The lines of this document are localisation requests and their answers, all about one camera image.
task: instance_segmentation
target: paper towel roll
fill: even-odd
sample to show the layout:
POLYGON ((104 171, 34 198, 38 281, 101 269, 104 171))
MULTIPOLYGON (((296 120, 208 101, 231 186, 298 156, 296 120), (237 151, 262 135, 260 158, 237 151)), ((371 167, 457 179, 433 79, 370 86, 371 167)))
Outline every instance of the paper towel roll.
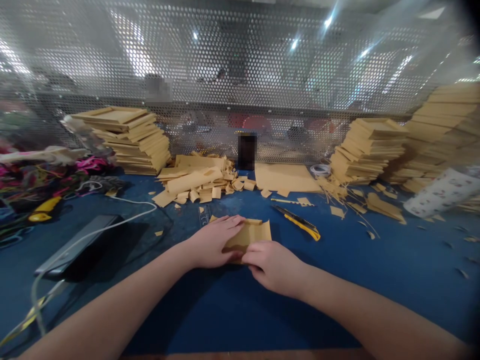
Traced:
POLYGON ((429 186, 403 204, 403 207, 420 218, 428 218, 478 194, 480 179, 448 168, 429 186))

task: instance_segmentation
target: forearm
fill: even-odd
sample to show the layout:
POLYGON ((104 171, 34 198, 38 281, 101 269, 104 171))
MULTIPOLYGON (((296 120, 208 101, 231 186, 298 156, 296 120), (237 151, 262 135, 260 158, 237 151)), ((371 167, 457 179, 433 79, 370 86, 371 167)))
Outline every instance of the forearm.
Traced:
POLYGON ((376 359, 461 359, 467 346, 373 291, 310 267, 300 299, 344 326, 376 359))
POLYGON ((29 348, 25 359, 118 359, 168 290, 191 269, 180 243, 121 281, 29 348))

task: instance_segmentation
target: left hand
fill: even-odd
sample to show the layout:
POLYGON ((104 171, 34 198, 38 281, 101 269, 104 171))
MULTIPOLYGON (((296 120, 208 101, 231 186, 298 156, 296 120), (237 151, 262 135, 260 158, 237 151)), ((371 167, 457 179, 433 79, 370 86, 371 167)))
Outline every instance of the left hand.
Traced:
POLYGON ((241 251, 222 252, 228 240, 244 227, 244 217, 223 216, 205 225, 185 240, 189 256, 195 268, 218 268, 242 258, 241 251))

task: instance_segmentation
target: right hand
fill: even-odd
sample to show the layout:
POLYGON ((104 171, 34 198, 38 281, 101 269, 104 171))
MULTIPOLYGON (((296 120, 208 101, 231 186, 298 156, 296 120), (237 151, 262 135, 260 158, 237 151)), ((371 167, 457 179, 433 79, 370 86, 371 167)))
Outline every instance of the right hand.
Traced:
POLYGON ((241 261, 253 277, 275 293, 300 299, 310 266, 276 241, 259 241, 248 246, 241 261))

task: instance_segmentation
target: hand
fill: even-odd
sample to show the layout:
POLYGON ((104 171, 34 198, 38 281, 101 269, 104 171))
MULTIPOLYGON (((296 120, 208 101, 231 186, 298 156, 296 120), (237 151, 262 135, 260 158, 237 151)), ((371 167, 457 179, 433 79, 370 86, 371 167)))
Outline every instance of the hand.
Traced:
POLYGON ((195 268, 218 268, 226 263, 239 260, 241 251, 222 252, 228 240, 244 227, 244 217, 223 216, 205 225, 184 244, 188 249, 195 268))
POLYGON ((310 267, 276 241, 250 244, 241 258, 253 277, 268 290, 300 299, 310 267))

